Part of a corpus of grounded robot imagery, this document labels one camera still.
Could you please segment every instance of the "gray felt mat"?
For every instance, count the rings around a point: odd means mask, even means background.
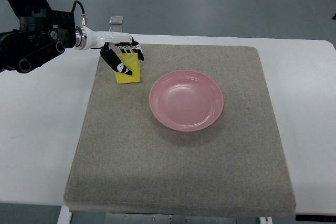
[[[252,47],[142,45],[141,82],[117,84],[100,59],[65,203],[72,211],[284,216],[295,198],[259,54]],[[212,78],[219,119],[197,132],[162,125],[149,92],[181,69]]]

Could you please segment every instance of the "felt pad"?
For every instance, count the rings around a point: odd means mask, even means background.
[[[64,200],[71,211],[285,216],[295,198],[259,54],[240,46],[141,45],[140,83],[99,60]],[[178,132],[149,107],[154,82],[195,70],[221,88],[211,126]]]

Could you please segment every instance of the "gray floor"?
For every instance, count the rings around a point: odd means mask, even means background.
[[[53,9],[70,11],[74,0],[47,0]],[[336,0],[80,0],[93,30],[108,30],[109,17],[124,17],[132,34],[290,38],[327,40],[336,45]],[[80,23],[79,11],[75,11]],[[0,33],[19,23],[6,0],[0,0]],[[0,204],[0,223],[57,223],[56,208]],[[43,220],[34,219],[35,215]],[[72,224],[104,223],[104,214],[75,213]],[[256,223],[238,219],[237,223]],[[294,223],[294,217],[274,223]]]

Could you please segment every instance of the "plate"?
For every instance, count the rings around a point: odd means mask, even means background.
[[[163,125],[177,131],[198,131],[218,119],[224,99],[221,89],[210,77],[196,71],[179,70],[155,82],[149,104]]]

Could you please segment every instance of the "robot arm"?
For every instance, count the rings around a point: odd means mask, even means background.
[[[101,49],[102,58],[114,71],[128,75],[132,72],[110,46],[116,45],[122,52],[137,52],[139,59],[143,60],[141,47],[131,35],[89,29],[84,8],[78,1],[74,2],[71,12],[51,10],[46,0],[8,1],[20,20],[20,29],[0,33],[0,72],[16,70],[28,73],[72,47],[78,50]],[[73,13],[77,3],[82,9],[83,25],[75,27]]]

